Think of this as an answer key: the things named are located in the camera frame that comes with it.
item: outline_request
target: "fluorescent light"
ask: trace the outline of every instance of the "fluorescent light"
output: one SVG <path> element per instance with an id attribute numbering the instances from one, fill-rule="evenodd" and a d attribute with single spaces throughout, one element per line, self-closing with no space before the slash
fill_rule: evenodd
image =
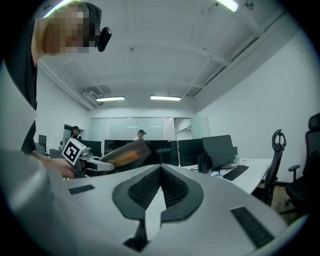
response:
<path id="1" fill-rule="evenodd" d="M 105 98 L 97 98 L 97 102 L 111 102 L 111 101 L 124 101 L 125 97 L 105 97 Z"/>
<path id="2" fill-rule="evenodd" d="M 239 8 L 239 4 L 237 4 L 234 0 L 216 0 L 220 4 L 227 7 L 230 11 L 236 12 Z"/>
<path id="3" fill-rule="evenodd" d="M 62 6 L 65 6 L 66 4 L 68 4 L 68 3 L 72 2 L 72 1 L 74 1 L 74 0 L 62 0 L 62 1 L 61 1 L 60 3 L 58 3 L 55 7 L 53 7 L 50 11 L 48 11 L 48 12 L 46 13 L 46 15 L 44 16 L 44 18 L 47 17 L 47 16 L 49 16 L 50 14 L 52 14 L 55 10 L 61 8 Z"/>
<path id="4" fill-rule="evenodd" d="M 151 95 L 151 100 L 160 100 L 160 101 L 180 101 L 181 97 L 167 97 L 167 96 L 154 96 Z"/>

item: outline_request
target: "white desk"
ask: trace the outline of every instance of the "white desk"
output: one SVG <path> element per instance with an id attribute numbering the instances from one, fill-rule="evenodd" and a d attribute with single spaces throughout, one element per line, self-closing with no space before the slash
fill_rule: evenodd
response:
<path id="1" fill-rule="evenodd" d="M 250 159 L 250 158 L 240 158 L 240 165 L 248 166 L 249 168 L 245 170 L 240 176 L 235 178 L 233 181 L 227 180 L 240 189 L 244 190 L 248 194 L 251 194 L 255 188 L 259 185 L 262 178 L 265 176 L 267 170 L 272 163 L 272 159 Z M 186 169 L 193 169 L 197 165 L 185 166 Z M 220 170 L 220 174 L 223 176 L 230 170 Z"/>

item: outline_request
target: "computer monitor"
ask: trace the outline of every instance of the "computer monitor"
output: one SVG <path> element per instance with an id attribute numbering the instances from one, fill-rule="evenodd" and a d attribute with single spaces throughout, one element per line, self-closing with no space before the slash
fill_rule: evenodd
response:
<path id="1" fill-rule="evenodd" d="M 82 140 L 80 141 L 87 148 L 91 148 L 92 155 L 95 157 L 102 157 L 101 141 Z"/>
<path id="2" fill-rule="evenodd" d="M 217 170 L 233 162 L 235 149 L 230 135 L 204 137 L 202 142 L 209 170 Z"/>
<path id="3" fill-rule="evenodd" d="M 47 136 L 39 135 L 38 143 L 44 147 L 44 151 L 47 152 Z"/>
<path id="4" fill-rule="evenodd" d="M 104 155 L 123 147 L 126 144 L 131 143 L 133 140 L 117 140 L 117 139 L 105 139 L 104 140 Z"/>
<path id="5" fill-rule="evenodd" d="M 204 145 L 201 138 L 179 140 L 180 166 L 198 164 L 198 155 L 204 154 Z"/>
<path id="6" fill-rule="evenodd" d="M 144 161 L 144 165 L 179 165 L 176 140 L 145 140 L 145 143 L 150 149 L 151 155 Z"/>

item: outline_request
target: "person wearing cap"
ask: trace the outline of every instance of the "person wearing cap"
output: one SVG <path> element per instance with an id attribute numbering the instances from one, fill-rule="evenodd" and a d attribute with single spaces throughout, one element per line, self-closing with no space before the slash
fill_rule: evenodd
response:
<path id="1" fill-rule="evenodd" d="M 141 129 L 138 131 L 138 136 L 135 137 L 133 140 L 136 141 L 136 140 L 142 139 L 144 137 L 144 135 L 146 135 L 146 132 Z"/>
<path id="2" fill-rule="evenodd" d="M 82 139 L 81 139 L 81 136 L 79 134 L 79 127 L 78 126 L 73 127 L 72 132 L 73 132 L 72 139 L 76 139 L 79 142 L 81 142 Z"/>
<path id="3" fill-rule="evenodd" d="M 81 52 L 90 46 L 103 51 L 111 32 L 105 27 L 100 33 L 101 14 L 94 4 L 75 0 L 47 17 L 37 20 L 31 17 L 17 32 L 4 62 L 17 88 L 34 110 L 37 110 L 37 61 L 43 56 Z M 34 122 L 21 150 L 40 160 L 46 168 L 59 170 L 62 177 L 74 178 L 73 167 L 67 161 L 43 157 L 35 151 L 35 133 Z"/>

